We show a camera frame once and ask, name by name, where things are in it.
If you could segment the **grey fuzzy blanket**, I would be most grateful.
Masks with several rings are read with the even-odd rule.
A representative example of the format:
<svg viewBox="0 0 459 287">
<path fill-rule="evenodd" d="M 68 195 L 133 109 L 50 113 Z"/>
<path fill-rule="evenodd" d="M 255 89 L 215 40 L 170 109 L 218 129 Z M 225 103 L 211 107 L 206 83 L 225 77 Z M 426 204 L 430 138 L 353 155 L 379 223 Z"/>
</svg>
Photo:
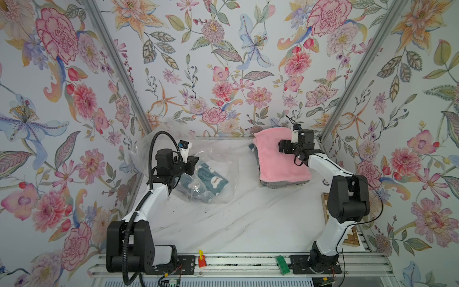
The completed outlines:
<svg viewBox="0 0 459 287">
<path fill-rule="evenodd" d="M 259 169 L 259 175 L 261 176 L 261 165 L 260 165 L 260 161 L 259 161 L 258 149 L 257 149 L 257 147 L 255 146 L 254 143 L 250 144 L 249 148 L 251 149 L 251 151 L 253 152 L 253 154 L 254 154 L 254 156 L 256 158 L 258 169 Z M 289 181 L 266 182 L 266 181 L 262 181 L 261 179 L 259 180 L 259 186 L 260 187 L 266 187 L 266 188 L 270 188 L 270 189 L 296 187 L 296 186 L 305 185 L 307 183 L 309 183 L 309 180 L 299 181 L 299 182 L 289 182 Z"/>
</svg>

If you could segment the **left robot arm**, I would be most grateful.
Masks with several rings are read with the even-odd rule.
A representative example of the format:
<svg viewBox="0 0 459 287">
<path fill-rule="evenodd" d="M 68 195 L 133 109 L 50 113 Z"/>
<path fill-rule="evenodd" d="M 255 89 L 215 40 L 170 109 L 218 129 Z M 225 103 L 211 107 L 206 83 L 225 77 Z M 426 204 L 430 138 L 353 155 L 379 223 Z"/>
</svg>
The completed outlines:
<svg viewBox="0 0 459 287">
<path fill-rule="evenodd" d="M 174 245 L 155 245 L 148 218 L 169 198 L 182 175 L 194 174 L 199 158 L 161 149 L 155 159 L 157 166 L 149 167 L 149 189 L 140 202 L 107 228 L 106 269 L 110 273 L 159 275 L 180 267 Z"/>
</svg>

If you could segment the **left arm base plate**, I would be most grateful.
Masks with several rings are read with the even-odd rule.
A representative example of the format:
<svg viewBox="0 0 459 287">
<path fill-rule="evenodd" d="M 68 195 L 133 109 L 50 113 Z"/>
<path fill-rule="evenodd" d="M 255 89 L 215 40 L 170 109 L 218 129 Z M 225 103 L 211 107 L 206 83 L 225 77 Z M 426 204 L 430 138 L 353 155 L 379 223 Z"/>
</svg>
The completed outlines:
<svg viewBox="0 0 459 287">
<path fill-rule="evenodd" d="M 179 275 L 193 275 L 196 268 L 195 255 L 179 255 L 173 258 L 170 263 L 157 265 L 146 272 L 147 275 L 162 276 L 166 273 L 177 273 Z"/>
</svg>

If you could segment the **clear plastic vacuum bag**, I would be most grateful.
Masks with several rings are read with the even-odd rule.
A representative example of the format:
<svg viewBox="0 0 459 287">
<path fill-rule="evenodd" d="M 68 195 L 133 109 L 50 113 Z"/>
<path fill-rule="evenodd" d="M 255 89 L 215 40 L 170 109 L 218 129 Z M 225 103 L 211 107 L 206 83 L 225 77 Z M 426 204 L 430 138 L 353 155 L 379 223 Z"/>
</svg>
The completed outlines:
<svg viewBox="0 0 459 287">
<path fill-rule="evenodd" d="M 148 187 L 164 184 L 187 202 L 229 203 L 239 180 L 239 159 L 233 150 L 220 141 L 199 138 L 172 120 L 137 142 L 131 159 Z"/>
</svg>

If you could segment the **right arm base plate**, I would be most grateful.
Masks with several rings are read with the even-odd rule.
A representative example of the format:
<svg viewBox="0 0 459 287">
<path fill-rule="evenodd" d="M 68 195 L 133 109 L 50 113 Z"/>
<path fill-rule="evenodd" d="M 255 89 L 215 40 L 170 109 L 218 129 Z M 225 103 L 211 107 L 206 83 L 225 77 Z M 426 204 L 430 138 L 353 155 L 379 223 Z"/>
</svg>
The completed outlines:
<svg viewBox="0 0 459 287">
<path fill-rule="evenodd" d="M 338 258 L 338 255 L 311 257 L 308 254 L 291 255 L 289 257 L 294 275 L 340 275 L 343 271 Z"/>
</svg>

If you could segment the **left aluminium corner post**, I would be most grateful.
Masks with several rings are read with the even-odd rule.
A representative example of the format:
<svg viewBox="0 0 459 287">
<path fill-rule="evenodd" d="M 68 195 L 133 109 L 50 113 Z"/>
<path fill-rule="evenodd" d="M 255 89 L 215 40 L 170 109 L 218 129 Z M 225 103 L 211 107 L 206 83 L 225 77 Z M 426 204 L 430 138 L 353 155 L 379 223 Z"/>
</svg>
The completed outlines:
<svg viewBox="0 0 459 287">
<path fill-rule="evenodd" d="M 129 59 L 122 56 L 123 50 L 111 35 L 104 21 L 103 12 L 96 1 L 82 1 L 82 8 L 88 16 L 90 27 L 86 34 L 97 47 L 97 71 L 104 74 L 104 99 L 102 103 L 110 110 L 110 119 L 125 138 L 142 139 L 151 132 L 151 126 L 143 110 L 129 74 Z"/>
</svg>

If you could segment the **pink blanket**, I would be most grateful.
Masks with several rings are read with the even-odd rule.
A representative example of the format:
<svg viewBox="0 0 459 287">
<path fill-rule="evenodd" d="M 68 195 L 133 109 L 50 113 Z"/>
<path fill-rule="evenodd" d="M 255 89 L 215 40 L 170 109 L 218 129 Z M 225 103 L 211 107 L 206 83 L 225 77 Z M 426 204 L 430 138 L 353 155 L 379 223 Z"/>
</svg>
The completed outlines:
<svg viewBox="0 0 459 287">
<path fill-rule="evenodd" d="M 279 142 L 290 142 L 292 131 L 285 127 L 274 127 L 255 134 L 253 144 L 258 151 L 260 180 L 267 183 L 305 182 L 312 179 L 310 169 L 294 163 L 293 154 L 279 152 Z"/>
</svg>

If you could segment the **red yellow clamp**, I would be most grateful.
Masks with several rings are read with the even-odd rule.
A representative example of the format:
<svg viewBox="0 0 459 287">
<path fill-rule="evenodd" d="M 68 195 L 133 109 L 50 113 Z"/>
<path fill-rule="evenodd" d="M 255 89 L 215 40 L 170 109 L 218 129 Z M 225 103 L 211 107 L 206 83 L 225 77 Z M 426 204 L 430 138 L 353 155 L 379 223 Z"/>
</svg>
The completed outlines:
<svg viewBox="0 0 459 287">
<path fill-rule="evenodd" d="M 207 266 L 206 257 L 205 257 L 204 252 L 202 250 L 199 250 L 198 266 L 199 266 L 199 268 L 204 268 L 204 267 Z"/>
</svg>

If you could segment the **right aluminium corner post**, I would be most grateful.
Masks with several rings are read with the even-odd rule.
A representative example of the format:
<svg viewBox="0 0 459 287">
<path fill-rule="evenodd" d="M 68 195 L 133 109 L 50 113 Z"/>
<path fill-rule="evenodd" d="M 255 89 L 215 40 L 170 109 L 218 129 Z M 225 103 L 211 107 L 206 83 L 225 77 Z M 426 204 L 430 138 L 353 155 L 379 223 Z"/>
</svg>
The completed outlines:
<svg viewBox="0 0 459 287">
<path fill-rule="evenodd" d="M 385 39 L 390 33 L 392 26 L 400 16 L 405 6 L 406 4 L 402 0 L 392 1 L 385 16 L 382 19 L 381 24 L 379 25 L 374 35 L 373 42 L 369 45 L 368 50 L 362 57 L 362 60 L 357 65 L 355 75 L 351 77 L 349 84 L 345 88 L 344 93 L 338 102 L 338 105 L 336 106 L 326 126 L 323 128 L 320 136 L 318 137 L 318 141 L 320 144 L 325 143 L 327 138 L 331 137 L 332 130 L 337 124 L 339 118 L 341 117 L 344 108 L 347 106 L 347 103 L 353 96 L 355 90 L 358 88 L 358 85 L 360 84 L 361 80 L 365 77 L 367 70 L 369 69 L 370 65 L 379 53 Z"/>
</svg>

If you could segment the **green block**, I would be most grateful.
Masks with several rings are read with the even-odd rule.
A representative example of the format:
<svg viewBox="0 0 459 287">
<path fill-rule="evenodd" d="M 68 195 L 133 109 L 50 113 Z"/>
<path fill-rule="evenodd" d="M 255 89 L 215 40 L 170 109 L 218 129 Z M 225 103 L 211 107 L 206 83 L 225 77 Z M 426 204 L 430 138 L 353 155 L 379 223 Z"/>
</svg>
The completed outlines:
<svg viewBox="0 0 459 287">
<path fill-rule="evenodd" d="M 281 274 L 282 276 L 287 275 L 287 274 L 290 273 L 290 268 L 289 268 L 288 263 L 287 263 L 286 260 L 285 260 L 285 257 L 283 257 L 283 256 L 277 256 L 277 257 L 275 258 L 275 260 L 276 260 L 276 264 L 277 264 L 277 266 L 278 266 L 278 268 L 279 268 L 279 270 L 280 270 L 280 274 Z"/>
</svg>

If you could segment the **green circuit board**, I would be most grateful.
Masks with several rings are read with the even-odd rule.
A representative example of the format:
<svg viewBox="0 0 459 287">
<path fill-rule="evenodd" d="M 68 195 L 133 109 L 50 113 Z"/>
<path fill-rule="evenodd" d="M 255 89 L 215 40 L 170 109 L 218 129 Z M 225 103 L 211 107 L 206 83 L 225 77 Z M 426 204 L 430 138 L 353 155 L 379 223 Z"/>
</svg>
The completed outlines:
<svg viewBox="0 0 459 287">
<path fill-rule="evenodd" d="M 160 279 L 158 281 L 158 287 L 180 287 L 180 279 Z"/>
</svg>

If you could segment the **aluminium front rail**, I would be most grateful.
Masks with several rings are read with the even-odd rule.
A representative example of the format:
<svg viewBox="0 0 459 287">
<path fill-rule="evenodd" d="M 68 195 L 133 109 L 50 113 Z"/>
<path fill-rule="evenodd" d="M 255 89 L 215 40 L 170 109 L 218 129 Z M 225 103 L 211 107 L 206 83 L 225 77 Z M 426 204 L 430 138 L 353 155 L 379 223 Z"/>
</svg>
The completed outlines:
<svg viewBox="0 0 459 287">
<path fill-rule="evenodd" d="M 306 253 L 206 253 L 206 266 L 198 266 L 198 254 L 179 254 L 182 269 L 177 272 L 185 277 L 282 277 L 276 258 L 283 257 L 293 276 L 340 277 L 390 277 L 392 266 L 381 253 L 344 252 L 334 267 L 321 273 L 313 272 L 307 263 Z"/>
</svg>

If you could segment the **wooden chessboard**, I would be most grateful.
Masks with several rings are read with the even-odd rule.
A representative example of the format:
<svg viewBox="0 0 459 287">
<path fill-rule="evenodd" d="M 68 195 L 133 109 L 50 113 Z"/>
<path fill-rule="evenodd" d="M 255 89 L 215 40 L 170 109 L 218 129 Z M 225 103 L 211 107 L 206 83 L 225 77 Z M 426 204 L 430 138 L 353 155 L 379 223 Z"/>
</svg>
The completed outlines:
<svg viewBox="0 0 459 287">
<path fill-rule="evenodd" d="M 324 218 L 325 218 L 325 224 L 328 223 L 328 220 L 329 220 L 329 211 L 328 211 L 328 193 L 323 193 L 321 195 L 321 201 L 322 201 L 322 206 L 323 206 L 323 214 L 324 214 Z M 352 227 L 348 232 L 347 234 L 345 235 L 344 237 L 344 241 L 343 241 L 343 244 L 344 245 L 349 245 L 349 246 L 354 246 L 354 247 L 357 247 L 357 246 L 360 246 L 360 240 L 359 240 L 359 235 L 357 234 L 357 230 L 356 230 L 356 227 Z"/>
</svg>

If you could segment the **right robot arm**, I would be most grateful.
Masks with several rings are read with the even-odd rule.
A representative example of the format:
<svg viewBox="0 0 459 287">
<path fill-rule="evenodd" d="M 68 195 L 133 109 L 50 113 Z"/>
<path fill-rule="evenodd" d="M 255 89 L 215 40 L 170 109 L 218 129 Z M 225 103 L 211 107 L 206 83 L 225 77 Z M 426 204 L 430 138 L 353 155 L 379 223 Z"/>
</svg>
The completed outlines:
<svg viewBox="0 0 459 287">
<path fill-rule="evenodd" d="M 367 179 L 346 171 L 316 149 L 313 131 L 299 124 L 292 128 L 290 139 L 279 142 L 279 151 L 293 154 L 295 160 L 320 173 L 331 184 L 327 201 L 329 219 L 308 257 L 309 268 L 315 273 L 323 273 L 338 263 L 338 248 L 348 230 L 370 212 Z"/>
</svg>

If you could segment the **aluminium corner post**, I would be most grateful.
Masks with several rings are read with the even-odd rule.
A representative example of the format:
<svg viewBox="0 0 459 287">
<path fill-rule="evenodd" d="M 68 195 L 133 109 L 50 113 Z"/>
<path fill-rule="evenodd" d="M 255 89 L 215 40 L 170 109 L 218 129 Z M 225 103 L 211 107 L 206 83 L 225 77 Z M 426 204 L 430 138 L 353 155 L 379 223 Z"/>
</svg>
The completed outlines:
<svg viewBox="0 0 459 287">
<path fill-rule="evenodd" d="M 103 12 L 96 1 L 82 1 L 82 8 L 88 16 L 90 27 L 86 34 L 97 47 L 97 71 L 104 74 L 104 99 L 102 103 L 110 110 L 110 119 L 125 138 L 142 139 L 151 132 L 151 126 L 143 110 L 129 74 L 129 59 L 122 56 L 123 50 L 111 35 L 104 21 Z"/>
<path fill-rule="evenodd" d="M 336 106 L 326 126 L 323 128 L 320 136 L 318 137 L 318 141 L 320 144 L 325 143 L 327 138 L 331 137 L 332 130 L 337 124 L 339 118 L 341 117 L 344 108 L 347 106 L 347 103 L 353 96 L 355 90 L 358 88 L 358 85 L 360 84 L 361 80 L 365 77 L 367 70 L 369 69 L 370 65 L 379 53 L 385 39 L 390 33 L 392 26 L 400 16 L 405 6 L 406 4 L 402 0 L 392 1 L 385 16 L 382 19 L 381 24 L 379 25 L 374 35 L 373 42 L 369 45 L 368 50 L 362 57 L 362 60 L 357 65 L 355 75 L 351 77 L 349 84 L 345 88 L 344 93 L 338 102 L 338 105 Z"/>
</svg>

